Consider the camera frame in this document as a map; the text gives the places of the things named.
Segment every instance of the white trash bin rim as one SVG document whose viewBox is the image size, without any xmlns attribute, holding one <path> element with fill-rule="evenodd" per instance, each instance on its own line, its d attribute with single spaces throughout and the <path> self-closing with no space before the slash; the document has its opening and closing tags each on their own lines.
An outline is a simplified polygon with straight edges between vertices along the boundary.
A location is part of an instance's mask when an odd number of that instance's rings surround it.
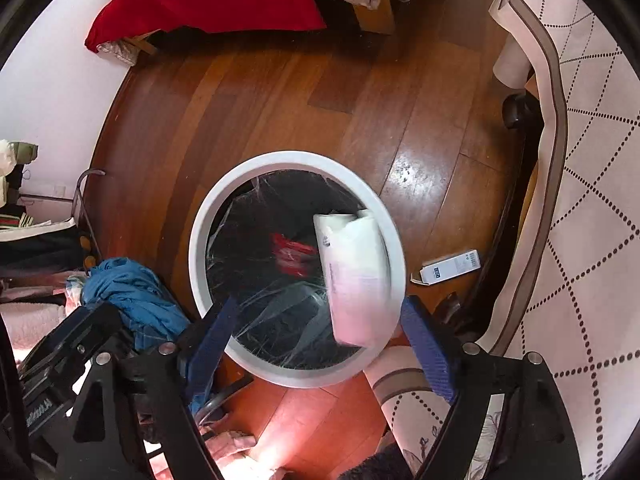
<svg viewBox="0 0 640 480">
<path fill-rule="evenodd" d="M 328 177 L 347 189 L 372 212 L 378 222 L 389 259 L 389 304 L 397 309 L 399 317 L 406 286 L 404 253 L 398 230 L 382 200 L 359 176 L 338 162 L 316 153 L 294 151 L 265 153 L 239 164 L 223 176 L 203 200 L 193 223 L 189 242 L 189 277 L 200 315 L 204 316 L 212 305 L 205 257 L 209 232 L 216 213 L 241 184 L 277 170 L 311 171 Z M 388 327 L 389 338 L 395 328 Z M 366 368 L 385 345 L 386 342 L 377 347 L 361 349 L 339 364 L 318 370 L 295 370 L 273 365 L 252 354 L 233 337 L 229 340 L 225 352 L 247 371 L 271 383 L 293 388 L 317 388 L 340 383 L 354 376 Z"/>
</svg>

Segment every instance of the wooden floor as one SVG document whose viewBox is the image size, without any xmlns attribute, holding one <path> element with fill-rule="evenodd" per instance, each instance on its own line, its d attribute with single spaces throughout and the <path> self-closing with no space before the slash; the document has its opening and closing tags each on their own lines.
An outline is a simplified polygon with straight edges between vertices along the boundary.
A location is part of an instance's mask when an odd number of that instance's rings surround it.
<svg viewBox="0 0 640 480">
<path fill-rule="evenodd" d="M 518 142 L 502 126 L 510 91 L 492 79 L 503 31 L 491 0 L 407 0 L 393 36 L 328 30 L 197 36 L 130 71 L 104 126 L 89 210 L 105 256 L 155 270 L 195 314 L 187 252 L 213 184 L 274 150 L 330 156 L 380 194 L 407 267 L 490 246 Z M 468 274 L 430 288 L 429 308 Z M 240 371 L 225 360 L 221 381 Z M 376 447 L 385 421 L 361 374 L 324 390 L 257 380 L 229 402 L 227 428 L 260 437 L 254 458 L 334 479 Z"/>
</svg>

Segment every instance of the bolt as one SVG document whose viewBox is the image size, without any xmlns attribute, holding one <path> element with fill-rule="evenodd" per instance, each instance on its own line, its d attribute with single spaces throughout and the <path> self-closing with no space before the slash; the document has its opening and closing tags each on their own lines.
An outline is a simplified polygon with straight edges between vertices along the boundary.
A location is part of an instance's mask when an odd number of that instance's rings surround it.
<svg viewBox="0 0 640 480">
<path fill-rule="evenodd" d="M 462 345 L 462 351 L 468 355 L 478 355 L 480 353 L 480 347 L 476 343 L 464 343 Z"/>
<path fill-rule="evenodd" d="M 159 347 L 158 347 L 158 351 L 162 354 L 162 355 L 169 355 L 175 352 L 175 349 L 177 349 L 178 347 L 175 345 L 175 343 L 172 342 L 167 342 L 167 343 L 162 343 Z"/>
<path fill-rule="evenodd" d="M 542 364 L 542 355 L 538 352 L 529 352 L 527 354 L 527 359 L 533 365 L 541 365 Z"/>
<path fill-rule="evenodd" d="M 95 357 L 95 363 L 100 366 L 107 364 L 109 361 L 111 361 L 111 354 L 109 352 L 100 352 Z"/>
</svg>

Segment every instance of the white wall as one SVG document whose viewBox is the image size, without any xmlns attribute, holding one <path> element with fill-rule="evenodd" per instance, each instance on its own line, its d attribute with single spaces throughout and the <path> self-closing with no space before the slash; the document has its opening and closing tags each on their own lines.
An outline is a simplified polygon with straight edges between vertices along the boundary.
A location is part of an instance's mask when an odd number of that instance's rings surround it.
<svg viewBox="0 0 640 480">
<path fill-rule="evenodd" d="M 110 0 L 53 0 L 0 70 L 0 139 L 39 145 L 24 193 L 72 197 L 127 66 L 84 47 Z M 27 201 L 36 220 L 68 218 L 69 207 Z"/>
</svg>

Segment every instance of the plastic bag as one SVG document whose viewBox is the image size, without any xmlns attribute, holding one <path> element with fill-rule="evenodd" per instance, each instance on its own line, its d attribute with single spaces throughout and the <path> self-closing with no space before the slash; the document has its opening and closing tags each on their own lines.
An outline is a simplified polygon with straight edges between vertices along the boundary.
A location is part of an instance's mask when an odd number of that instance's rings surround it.
<svg viewBox="0 0 640 480">
<path fill-rule="evenodd" d="M 240 344 L 274 365 L 305 370 L 358 351 L 334 339 L 313 218 L 360 209 L 339 184 L 308 171 L 267 173 L 233 193 L 213 222 L 206 264 L 214 304 L 238 300 Z"/>
</svg>

